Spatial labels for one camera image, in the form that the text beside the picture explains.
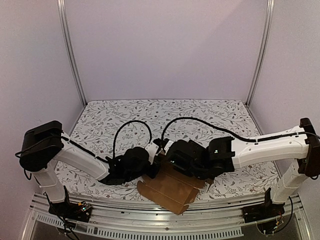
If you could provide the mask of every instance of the ventilation grille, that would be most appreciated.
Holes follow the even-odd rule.
[[[63,228],[63,222],[55,216],[43,213],[37,214],[39,222]],[[205,233],[137,233],[129,231],[110,230],[99,226],[87,226],[86,231],[75,232],[112,240],[223,240],[242,237],[241,227]]]

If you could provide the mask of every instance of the leaf pattern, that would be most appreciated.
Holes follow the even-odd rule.
[[[166,124],[177,117],[196,117],[243,137],[259,135],[245,106],[237,100],[103,100],[91,101],[81,115],[71,137],[74,141],[100,156],[111,157],[112,143],[118,128],[127,121],[145,121],[152,138],[159,138]],[[118,135],[116,155],[133,146],[144,147],[148,130],[139,123],[129,124]],[[165,137],[170,140],[192,139],[206,146],[209,141],[227,136],[226,133],[192,120],[173,123]],[[100,198],[148,201],[136,188],[140,179],[123,185],[107,186],[90,175],[66,163],[55,168],[59,180],[73,194]],[[196,201],[231,198],[262,193],[279,179],[273,162],[264,162],[224,173],[208,189],[200,190]]]

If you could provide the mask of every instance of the vertical metal rail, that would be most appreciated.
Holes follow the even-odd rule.
[[[58,3],[58,11],[59,11],[59,16],[60,16],[60,22],[61,22],[61,27],[62,27],[64,43],[65,43],[66,51],[68,54],[74,83],[75,83],[76,89],[78,91],[81,103],[85,107],[87,105],[88,101],[86,99],[85,92],[84,92],[84,89],[83,89],[83,86],[82,86],[82,83],[80,80],[78,67],[76,64],[76,59],[75,59],[74,51],[73,51],[72,44],[71,44],[71,38],[70,38],[70,32],[69,32],[67,14],[66,14],[66,7],[65,7],[65,0],[57,0],[57,3]]]
[[[245,105],[247,107],[250,107],[252,100],[254,98],[254,95],[255,95],[256,88],[257,88],[260,72],[261,72],[264,57],[266,54],[267,43],[268,43],[268,38],[269,38],[271,23],[272,23],[272,16],[274,13],[274,6],[275,6],[275,0],[268,0],[259,56],[258,56],[258,59],[256,62],[250,90],[249,90],[249,93],[248,93],[248,96],[247,96],[246,102],[245,102]]]

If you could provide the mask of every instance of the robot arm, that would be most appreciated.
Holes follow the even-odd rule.
[[[243,208],[246,222],[277,216],[284,212],[283,205],[308,177],[320,174],[320,143],[307,118],[300,126],[263,136],[248,138],[250,141],[221,137],[213,139],[208,147],[190,140],[176,142],[160,139],[145,148],[128,149],[123,156],[104,160],[81,147],[62,131],[58,121],[52,121],[26,132],[20,165],[31,172],[45,190],[51,205],[49,212],[61,217],[88,222],[91,206],[84,202],[70,203],[68,191],[59,182],[50,165],[52,159],[80,169],[106,185],[119,185],[143,174],[154,178],[164,161],[174,168],[199,179],[212,179],[222,173],[233,172],[244,166],[295,158],[283,178],[265,193],[265,202],[256,207]]]

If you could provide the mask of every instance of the cardboard box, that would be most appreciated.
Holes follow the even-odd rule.
[[[163,164],[154,179],[147,175],[137,183],[139,193],[161,207],[180,215],[193,203],[205,180],[188,177],[174,170],[169,163]]]

